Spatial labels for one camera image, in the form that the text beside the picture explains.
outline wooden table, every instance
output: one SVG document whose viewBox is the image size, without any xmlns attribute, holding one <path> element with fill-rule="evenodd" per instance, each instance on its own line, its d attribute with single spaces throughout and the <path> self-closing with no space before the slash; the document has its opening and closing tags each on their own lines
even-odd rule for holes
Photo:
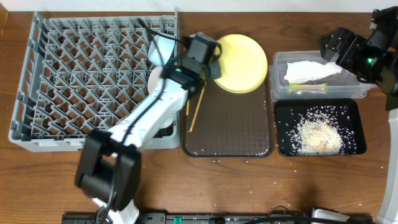
<svg viewBox="0 0 398 224">
<path fill-rule="evenodd" d="M 97 209 L 73 184 L 79 152 L 31 153 L 8 141 L 32 15 L 11 12 L 0 35 L 0 223 L 60 223 L 64 212 Z M 271 61 L 276 52 L 316 50 L 319 35 L 339 26 L 367 36 L 370 17 L 358 13 L 180 14 L 185 35 L 199 30 L 214 38 L 245 34 L 261 44 Z M 276 149 L 263 159 L 213 162 L 188 157 L 180 148 L 148 150 L 143 155 L 136 205 L 140 209 L 183 213 L 267 213 L 276 205 L 302 212 L 317 205 L 375 217 L 386 186 L 390 149 L 385 101 L 377 88 L 357 100 L 368 144 L 363 155 L 291 158 L 281 156 Z"/>
</svg>

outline yellow plate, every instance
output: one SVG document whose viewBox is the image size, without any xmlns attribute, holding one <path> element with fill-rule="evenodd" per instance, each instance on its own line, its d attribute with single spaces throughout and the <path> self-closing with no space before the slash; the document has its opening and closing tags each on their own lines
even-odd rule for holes
<svg viewBox="0 0 398 224">
<path fill-rule="evenodd" d="M 218 59 L 221 78 L 215 82 L 232 93 L 249 93 L 263 83 L 267 76 L 268 61 L 262 47 L 250 37 L 231 34 L 218 42 L 222 47 Z"/>
</svg>

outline white wall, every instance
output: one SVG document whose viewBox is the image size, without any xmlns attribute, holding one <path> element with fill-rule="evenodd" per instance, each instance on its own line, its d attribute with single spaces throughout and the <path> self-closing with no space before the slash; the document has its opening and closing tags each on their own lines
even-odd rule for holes
<svg viewBox="0 0 398 224">
<path fill-rule="evenodd" d="M 371 12 L 398 0 L 0 0 L 8 11 Z"/>
</svg>

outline gray dish rack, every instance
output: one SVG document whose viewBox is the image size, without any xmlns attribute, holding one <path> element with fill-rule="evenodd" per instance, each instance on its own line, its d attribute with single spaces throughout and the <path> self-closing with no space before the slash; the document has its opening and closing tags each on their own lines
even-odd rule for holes
<svg viewBox="0 0 398 224">
<path fill-rule="evenodd" d="M 118 124 L 148 95 L 154 38 L 138 17 L 44 19 L 35 12 L 12 114 L 9 140 L 33 152 L 77 151 L 92 129 Z M 140 16 L 157 32 L 180 38 L 177 11 Z M 178 52 L 177 44 L 174 55 Z M 180 119 L 147 148 L 180 144 Z"/>
</svg>

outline white napkin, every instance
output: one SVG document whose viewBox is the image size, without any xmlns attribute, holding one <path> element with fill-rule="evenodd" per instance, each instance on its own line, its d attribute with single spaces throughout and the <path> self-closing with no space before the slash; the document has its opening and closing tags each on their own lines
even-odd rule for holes
<svg viewBox="0 0 398 224">
<path fill-rule="evenodd" d="M 335 62 L 328 62 L 322 65 L 318 62 L 294 62 L 287 64 L 287 73 L 285 79 L 289 84 L 302 84 L 308 81 L 315 81 L 325 78 L 329 75 L 340 73 L 342 68 Z"/>
</svg>

